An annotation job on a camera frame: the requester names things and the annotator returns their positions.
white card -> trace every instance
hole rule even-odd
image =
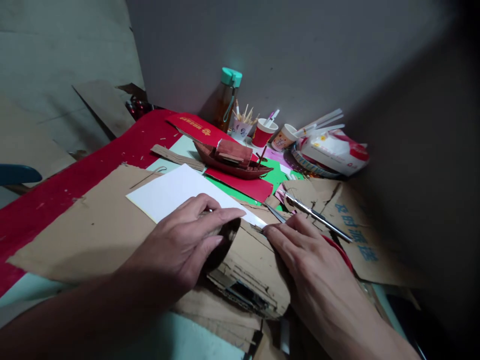
[[[260,228],[267,225],[187,164],[157,177],[126,197],[157,224],[186,200],[201,193],[214,198],[222,208],[242,209],[246,212],[243,219],[252,225]]]

white paper cup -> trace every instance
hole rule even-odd
[[[296,132],[297,129],[292,125],[283,125],[280,132],[271,142],[271,147],[276,151],[282,151],[283,149],[288,148],[292,143],[297,141],[298,137],[294,135]]]
[[[241,122],[237,117],[233,120],[233,126],[231,127],[231,137],[238,141],[244,141],[253,125]]]

red envelope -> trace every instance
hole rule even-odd
[[[217,147],[222,139],[235,141],[212,124],[187,112],[169,116],[166,120],[185,134],[206,145]],[[259,158],[252,155],[251,159],[257,161]],[[211,167],[205,171],[205,174],[262,203],[272,194],[274,188],[273,184],[260,178],[244,180]]]

blue chair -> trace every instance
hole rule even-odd
[[[0,164],[0,186],[22,183],[37,183],[42,175],[33,167],[25,165]]]

teal bottle cap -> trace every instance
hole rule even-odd
[[[242,82],[242,73],[228,67],[221,68],[221,83],[233,88],[238,88]]]

